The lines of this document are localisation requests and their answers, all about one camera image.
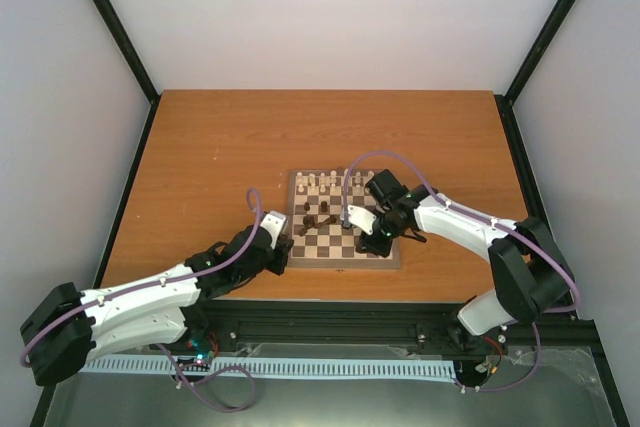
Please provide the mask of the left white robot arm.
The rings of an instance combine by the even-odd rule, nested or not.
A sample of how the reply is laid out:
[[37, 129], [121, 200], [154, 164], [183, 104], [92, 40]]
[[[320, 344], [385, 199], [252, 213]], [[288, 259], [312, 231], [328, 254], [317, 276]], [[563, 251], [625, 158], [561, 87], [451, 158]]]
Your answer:
[[283, 274], [293, 246], [285, 230], [284, 220], [268, 214], [258, 228], [247, 227], [154, 276], [84, 291], [71, 282], [54, 287], [20, 328], [36, 384], [56, 385], [100, 357], [134, 347], [201, 347], [208, 325], [189, 312], [262, 271]]

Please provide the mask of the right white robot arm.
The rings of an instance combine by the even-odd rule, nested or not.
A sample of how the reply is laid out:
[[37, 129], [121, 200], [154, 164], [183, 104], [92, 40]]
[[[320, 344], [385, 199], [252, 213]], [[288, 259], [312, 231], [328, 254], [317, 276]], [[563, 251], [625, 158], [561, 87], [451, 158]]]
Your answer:
[[471, 336], [509, 323], [531, 324], [556, 312], [554, 304], [576, 288], [575, 277], [549, 229], [539, 219], [515, 222], [491, 217], [420, 185], [412, 190], [387, 169], [366, 184], [374, 210], [347, 204], [341, 217], [360, 229], [357, 251], [388, 257], [394, 240], [410, 231], [449, 240], [486, 261], [493, 288], [467, 301], [455, 314]]

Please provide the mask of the wooden chess board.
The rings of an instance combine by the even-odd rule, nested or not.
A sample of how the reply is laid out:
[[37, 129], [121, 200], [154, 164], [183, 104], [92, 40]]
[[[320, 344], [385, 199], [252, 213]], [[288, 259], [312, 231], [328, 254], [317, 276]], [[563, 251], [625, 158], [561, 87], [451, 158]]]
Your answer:
[[[400, 251], [397, 245], [393, 246], [387, 258], [356, 251], [360, 230], [355, 227], [344, 228], [340, 219], [342, 194], [347, 194], [346, 191], [337, 196], [295, 194], [291, 177], [293, 171], [289, 174], [288, 187], [289, 231], [294, 241], [289, 253], [289, 267], [336, 270], [359, 268], [398, 270], [401, 267]], [[312, 205], [318, 205], [323, 200], [330, 204], [330, 213], [337, 217], [337, 223], [324, 226], [320, 230], [312, 229], [306, 235], [300, 236], [298, 231], [302, 227], [302, 218], [305, 215], [303, 204], [308, 201]], [[368, 210], [376, 207], [376, 202], [367, 189], [364, 195], [347, 195], [347, 201], [349, 204]]]

